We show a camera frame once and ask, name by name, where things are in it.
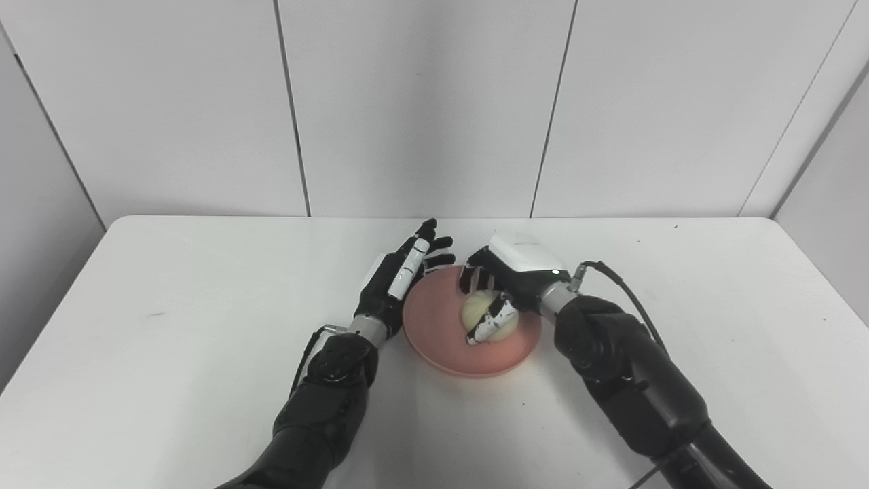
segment robot finger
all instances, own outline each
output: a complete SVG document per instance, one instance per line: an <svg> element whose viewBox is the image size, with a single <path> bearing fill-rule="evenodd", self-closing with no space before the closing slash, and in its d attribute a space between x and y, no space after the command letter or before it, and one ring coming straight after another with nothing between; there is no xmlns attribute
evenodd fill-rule
<svg viewBox="0 0 869 489"><path fill-rule="evenodd" d="M480 258L485 252L486 248L480 248L477 252L471 255L470 258L468 258L468 261L465 262L465 265L462 267L461 275L459 276L459 290L461 293L471 293L474 272L480 266Z"/></svg>
<svg viewBox="0 0 869 489"><path fill-rule="evenodd" d="M477 287L478 291L485 291L488 289L488 281L489 281L489 272L485 268L480 268L477 272Z"/></svg>
<svg viewBox="0 0 869 489"><path fill-rule="evenodd" d="M428 248L429 253L434 253L435 251L446 250L450 246L453 245L453 237L451 236L443 236L437 238L435 241L432 241L432 245Z"/></svg>
<svg viewBox="0 0 869 489"><path fill-rule="evenodd" d="M437 227L437 219L430 218L422 223L420 229L416 230L415 237L422 238L431 243L435 241L435 228Z"/></svg>
<svg viewBox="0 0 869 489"><path fill-rule="evenodd" d="M452 253L443 253L422 260L422 268L427 272L437 266L452 265L455 263L455 255Z"/></svg>
<svg viewBox="0 0 869 489"><path fill-rule="evenodd" d="M504 292L498 294L498 297L495 298L486 312L480 317L477 325L468 332L465 342L469 345L476 345L482 341L486 341L518 313L507 298L507 294Z"/></svg>

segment robotic hand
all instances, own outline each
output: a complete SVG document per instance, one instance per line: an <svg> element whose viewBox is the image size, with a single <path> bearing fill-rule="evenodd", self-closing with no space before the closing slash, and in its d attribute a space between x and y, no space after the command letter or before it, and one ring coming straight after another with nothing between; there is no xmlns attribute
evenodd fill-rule
<svg viewBox="0 0 869 489"><path fill-rule="evenodd" d="M321 327L305 348L287 404L275 419L273 438L262 456L242 475L218 489L320 489L338 466L362 423L368 388L377 372L377 350L401 328L408 289L435 267L455 256L434 253L452 245L435 238L429 219L395 252L375 262L348 328ZM333 333L310 357L317 340Z"/></svg>
<svg viewBox="0 0 869 489"><path fill-rule="evenodd" d="M612 302L579 294L587 267L616 282L647 326ZM468 259L459 281L465 293L490 286L501 294L484 319L502 317L512 308L549 319L555 348L628 446L655 464L634 487L660 470L674 489L769 489L712 426L706 402L670 360L642 305L609 267L585 262L571 277L533 238L496 234ZM469 344L485 335L472 336Z"/></svg>

